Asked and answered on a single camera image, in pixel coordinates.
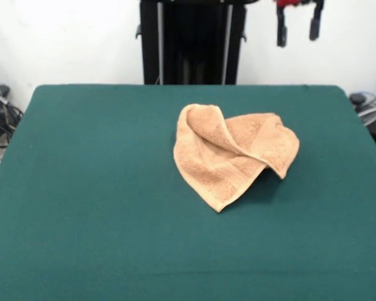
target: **metal rod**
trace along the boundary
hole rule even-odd
[[[159,43],[159,80],[160,84],[164,84],[164,14],[163,3],[157,3],[157,31]]]
[[[228,64],[228,51],[230,48],[230,35],[231,35],[231,23],[232,23],[232,4],[229,4],[227,8],[227,25],[226,25],[226,36],[224,40],[224,58],[223,58],[223,73],[221,84],[226,84],[227,77],[227,64]]]

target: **black metal frame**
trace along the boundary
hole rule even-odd
[[[246,17],[244,5],[230,6],[219,4],[219,2],[217,5],[207,6],[179,5],[179,2],[181,1],[176,0],[172,4],[162,4],[163,83],[235,84]],[[227,63],[224,66],[228,9],[232,9],[232,15]],[[140,17],[144,81],[145,84],[160,83],[157,2],[142,1]],[[223,81],[224,69],[226,69],[226,74]]]

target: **towel fold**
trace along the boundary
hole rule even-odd
[[[300,142],[275,114],[224,119],[215,105],[188,105],[177,123],[174,160],[185,181],[217,212],[237,200],[263,169],[284,179]]]

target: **white wall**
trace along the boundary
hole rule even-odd
[[[321,38],[308,41],[313,7],[286,12],[276,47],[271,0],[248,6],[238,82],[336,84],[376,93],[376,0],[325,0]],[[0,83],[25,109],[44,83],[142,83],[137,0],[0,0]]]

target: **towel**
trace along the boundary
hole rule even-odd
[[[185,181],[221,212],[265,168],[284,179],[299,147],[294,132],[276,114],[224,119],[215,105],[192,104],[178,119],[174,160]]]

